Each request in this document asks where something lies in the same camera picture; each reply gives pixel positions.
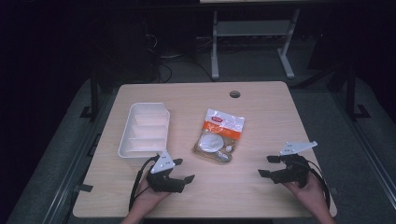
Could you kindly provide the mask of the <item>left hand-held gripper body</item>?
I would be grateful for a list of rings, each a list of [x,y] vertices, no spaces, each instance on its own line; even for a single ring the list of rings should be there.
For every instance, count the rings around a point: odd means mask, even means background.
[[[184,190],[186,185],[184,179],[170,176],[173,169],[178,166],[173,160],[167,150],[148,159],[148,162],[153,161],[154,164],[148,169],[146,180],[155,191],[181,193]]]

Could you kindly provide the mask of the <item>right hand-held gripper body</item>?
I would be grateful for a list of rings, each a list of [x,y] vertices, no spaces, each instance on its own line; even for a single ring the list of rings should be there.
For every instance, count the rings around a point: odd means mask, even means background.
[[[279,152],[279,158],[286,167],[282,170],[271,172],[271,179],[275,184],[297,182],[303,188],[307,182],[308,173],[311,167],[308,160],[300,155],[309,148],[316,147],[318,143],[313,142],[286,142],[283,149]]]

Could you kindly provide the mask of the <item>white divided plastic bin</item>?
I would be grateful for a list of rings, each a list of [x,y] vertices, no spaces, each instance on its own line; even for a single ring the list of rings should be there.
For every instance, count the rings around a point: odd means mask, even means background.
[[[124,159],[141,159],[167,147],[170,113],[164,103],[136,103],[130,108],[119,146]]]

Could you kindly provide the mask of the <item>clear orange-label snack bag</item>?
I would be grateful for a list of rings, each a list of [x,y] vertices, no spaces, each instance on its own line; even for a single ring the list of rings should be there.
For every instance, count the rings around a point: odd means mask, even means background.
[[[229,163],[245,125],[244,117],[237,117],[209,108],[202,132],[193,151],[218,163]]]

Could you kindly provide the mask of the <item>person's left hand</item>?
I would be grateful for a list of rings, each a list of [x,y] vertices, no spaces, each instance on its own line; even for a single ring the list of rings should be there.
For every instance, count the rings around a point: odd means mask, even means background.
[[[155,191],[146,179],[139,183],[133,209],[149,213],[170,195],[170,192]]]

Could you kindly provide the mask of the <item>person's right hand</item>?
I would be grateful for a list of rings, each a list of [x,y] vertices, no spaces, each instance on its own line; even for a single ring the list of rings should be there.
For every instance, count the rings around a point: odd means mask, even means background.
[[[312,174],[308,175],[307,183],[303,188],[299,188],[292,182],[283,183],[283,186],[294,195],[313,217],[324,216],[329,211],[322,186]]]

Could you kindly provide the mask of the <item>black metal stand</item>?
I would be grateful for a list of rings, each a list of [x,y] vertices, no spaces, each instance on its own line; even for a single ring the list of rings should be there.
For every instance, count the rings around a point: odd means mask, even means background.
[[[98,80],[97,74],[95,71],[91,72],[90,76],[90,96],[91,96],[91,104],[89,106],[85,106],[80,114],[81,118],[89,119],[90,122],[93,122],[99,111],[99,96],[98,96]]]
[[[370,114],[364,105],[357,105],[356,96],[356,73],[350,64],[346,72],[346,113],[353,120],[368,119]]]

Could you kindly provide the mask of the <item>white metal stand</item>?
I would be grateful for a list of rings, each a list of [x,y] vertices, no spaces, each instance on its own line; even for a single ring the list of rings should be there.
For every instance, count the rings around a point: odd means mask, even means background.
[[[289,79],[295,75],[287,57],[290,41],[299,18],[300,9],[294,9],[289,20],[271,21],[220,21],[218,12],[213,13],[212,50],[211,50],[211,78],[219,79],[218,38],[233,36],[283,36],[284,44],[277,49],[284,72]]]

